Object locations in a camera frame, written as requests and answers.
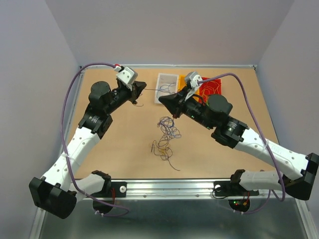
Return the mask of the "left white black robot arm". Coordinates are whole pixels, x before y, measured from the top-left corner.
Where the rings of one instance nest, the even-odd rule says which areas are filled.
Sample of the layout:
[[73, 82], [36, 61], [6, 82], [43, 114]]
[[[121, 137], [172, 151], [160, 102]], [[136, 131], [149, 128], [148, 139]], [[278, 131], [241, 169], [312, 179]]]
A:
[[135, 81], [131, 89], [121, 81], [117, 84], [115, 89], [104, 81], [92, 85], [89, 104], [68, 146], [41, 178], [34, 177], [29, 183], [37, 207], [65, 219], [86, 197], [96, 193], [99, 196], [115, 195], [109, 174], [95, 170], [86, 178], [75, 180], [74, 173], [109, 129], [112, 112], [127, 101], [135, 104], [147, 86], [140, 81]]

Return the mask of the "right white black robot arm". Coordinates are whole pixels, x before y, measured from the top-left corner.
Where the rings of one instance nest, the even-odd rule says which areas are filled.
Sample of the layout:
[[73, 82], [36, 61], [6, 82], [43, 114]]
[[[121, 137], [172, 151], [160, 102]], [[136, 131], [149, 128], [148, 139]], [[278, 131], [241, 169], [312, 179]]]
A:
[[212, 138], [223, 146], [250, 154], [268, 164], [275, 165], [276, 171], [252, 172], [238, 169], [229, 181], [223, 181], [216, 195], [243, 196], [253, 190], [284, 190], [289, 196], [308, 200], [319, 167], [319, 156], [288, 150], [270, 140], [263, 141], [252, 128], [231, 117], [232, 104], [219, 94], [208, 97], [201, 103], [187, 98], [187, 92], [161, 96], [159, 101], [177, 119], [186, 115], [207, 129], [213, 129]]

